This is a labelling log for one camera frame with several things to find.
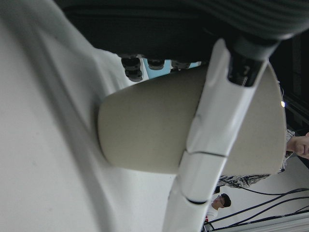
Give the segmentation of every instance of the black cable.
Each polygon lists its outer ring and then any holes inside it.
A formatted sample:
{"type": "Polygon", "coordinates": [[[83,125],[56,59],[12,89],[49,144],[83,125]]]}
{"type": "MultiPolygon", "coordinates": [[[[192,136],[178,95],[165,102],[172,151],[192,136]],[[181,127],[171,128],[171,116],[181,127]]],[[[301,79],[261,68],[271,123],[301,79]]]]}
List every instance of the black cable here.
{"type": "Polygon", "coordinates": [[[279,198],[281,198],[281,197],[284,197],[284,196],[286,196],[286,195],[288,195],[288,194],[296,193],[296,192],[303,192],[303,191],[308,191],[308,190],[309,190],[309,188],[297,188],[297,189],[291,190],[291,191],[289,191],[289,192],[283,193],[282,195],[280,195],[280,196],[278,196],[278,197],[275,197],[275,198],[272,199],[272,200],[266,201],[266,202],[264,202],[264,203],[258,204],[258,205],[256,205],[256,206],[252,206],[252,207],[247,208],[247,209],[244,209],[244,210],[240,210],[240,211],[238,211],[238,212],[236,212],[236,213],[233,213],[233,214],[230,214],[230,215],[228,215],[228,216],[215,219],[215,220],[211,221],[211,223],[214,223],[214,222],[217,222],[217,221],[221,221],[221,220],[226,219],[226,218],[230,218],[230,217],[232,217],[232,216],[235,216],[235,215],[237,215],[237,214],[241,214],[241,213],[246,212],[246,211],[249,211],[249,210],[251,210],[251,209],[255,209],[255,208],[260,207],[260,206],[262,206],[262,205],[264,205],[264,204],[273,202],[273,201],[275,201],[275,200],[277,200],[277,199],[279,199],[279,198]]]}
{"type": "Polygon", "coordinates": [[[228,181],[225,181],[225,180],[220,180],[220,181],[225,182],[225,183],[228,183],[228,184],[230,184],[230,185],[232,185],[232,186],[234,186],[234,187],[237,187],[237,188],[239,188],[239,189],[244,189],[244,190],[247,190],[247,191],[249,191],[249,192],[254,192],[254,193],[258,193],[258,194],[262,194],[262,195],[280,196],[280,195],[283,195],[283,194],[284,194],[284,193],[264,193],[264,192],[257,192],[257,191],[253,191],[253,190],[250,190],[250,189],[241,187],[241,186],[239,186],[239,185],[235,185],[235,184],[233,184],[233,183],[231,183],[231,182],[228,182],[228,181]]]}
{"type": "Polygon", "coordinates": [[[239,222],[237,222],[237,223],[234,223],[234,224],[232,224],[232,225],[230,225],[230,226],[238,225],[238,224],[240,224],[240,223],[243,223],[243,222],[245,222],[245,221],[248,221],[248,220],[250,220],[251,218],[254,218],[254,217],[258,216],[258,215],[262,214],[263,212],[265,212],[265,211],[267,211],[267,210],[269,210],[269,209],[271,209],[271,208],[273,208],[273,207],[276,207],[276,206],[279,205],[279,204],[282,204],[282,203],[285,203],[285,202],[289,202],[289,201],[299,200],[299,199],[306,199],[306,198],[309,198],[309,197],[296,197],[296,198],[287,199],[287,200],[285,200],[285,201],[282,201],[282,202],[279,202],[279,203],[277,203],[277,204],[274,204],[274,205],[272,205],[271,207],[269,207],[269,208],[267,208],[267,209],[262,210],[261,212],[259,212],[259,213],[255,214],[255,215],[253,215],[252,217],[249,217],[249,218],[247,218],[247,219],[245,219],[245,220],[242,220],[242,221],[239,221],[239,222]]]}
{"type": "Polygon", "coordinates": [[[307,206],[305,206],[305,207],[303,207],[303,208],[301,208],[301,209],[299,209],[299,210],[296,210],[296,211],[294,212],[294,214],[297,213],[297,212],[299,212],[299,211],[302,210],[302,209],[307,208],[307,207],[309,207],[309,205],[307,205],[307,206]]]}

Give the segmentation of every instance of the person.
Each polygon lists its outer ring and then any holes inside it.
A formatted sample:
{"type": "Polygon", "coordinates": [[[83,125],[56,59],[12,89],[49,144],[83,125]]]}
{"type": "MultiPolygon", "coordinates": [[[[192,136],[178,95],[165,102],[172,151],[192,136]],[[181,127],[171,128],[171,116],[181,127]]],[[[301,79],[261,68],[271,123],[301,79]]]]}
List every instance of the person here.
{"type": "Polygon", "coordinates": [[[231,206],[231,199],[225,193],[222,193],[216,197],[208,208],[205,222],[213,221],[218,216],[219,208],[225,208],[231,206]]]}
{"type": "MultiPolygon", "coordinates": [[[[309,159],[309,132],[305,136],[295,136],[295,132],[287,129],[286,131],[286,153],[279,172],[284,171],[286,161],[290,156],[296,153],[298,156],[309,159]]],[[[248,188],[250,185],[269,177],[270,175],[238,175],[226,176],[222,175],[217,186],[229,186],[232,188],[248,188]]]]}

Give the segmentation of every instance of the black hair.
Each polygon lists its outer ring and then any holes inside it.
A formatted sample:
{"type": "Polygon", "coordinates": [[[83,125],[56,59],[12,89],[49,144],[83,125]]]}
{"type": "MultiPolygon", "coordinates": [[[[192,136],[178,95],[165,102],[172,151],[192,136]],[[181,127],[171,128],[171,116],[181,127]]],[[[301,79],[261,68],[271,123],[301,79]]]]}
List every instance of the black hair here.
{"type": "Polygon", "coordinates": [[[223,206],[224,207],[230,207],[232,202],[231,202],[231,199],[229,198],[229,196],[225,193],[222,193],[221,197],[224,198],[224,205],[223,206]]]}

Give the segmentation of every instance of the patterned shirt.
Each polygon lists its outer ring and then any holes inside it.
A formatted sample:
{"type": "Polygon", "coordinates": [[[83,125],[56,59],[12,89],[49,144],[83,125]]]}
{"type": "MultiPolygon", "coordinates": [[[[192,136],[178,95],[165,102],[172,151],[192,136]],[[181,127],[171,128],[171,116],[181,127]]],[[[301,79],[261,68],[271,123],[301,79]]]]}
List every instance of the patterned shirt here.
{"type": "MultiPolygon", "coordinates": [[[[286,131],[286,142],[290,140],[295,135],[294,131],[291,131],[287,129],[286,131]]],[[[282,164],[282,169],[279,172],[282,172],[284,170],[284,167],[286,165],[286,160],[290,158],[290,156],[293,154],[292,151],[287,151],[285,153],[285,159],[282,164]]],[[[227,175],[222,175],[217,183],[217,186],[229,186],[232,188],[248,188],[250,185],[253,185],[257,183],[260,180],[263,180],[267,177],[269,177],[269,174],[265,175],[233,175],[233,176],[227,176],[227,175]]]]}

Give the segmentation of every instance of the man with glasses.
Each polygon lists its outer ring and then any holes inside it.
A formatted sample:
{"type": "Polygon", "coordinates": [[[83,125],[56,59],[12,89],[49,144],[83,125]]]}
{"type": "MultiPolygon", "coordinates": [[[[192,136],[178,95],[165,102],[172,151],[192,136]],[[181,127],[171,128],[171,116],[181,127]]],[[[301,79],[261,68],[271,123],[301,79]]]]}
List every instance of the man with glasses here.
{"type": "Polygon", "coordinates": [[[209,206],[205,222],[214,220],[218,216],[219,208],[225,208],[230,206],[231,206],[231,200],[229,196],[225,193],[222,193],[217,198],[215,198],[211,203],[211,205],[209,206]]]}

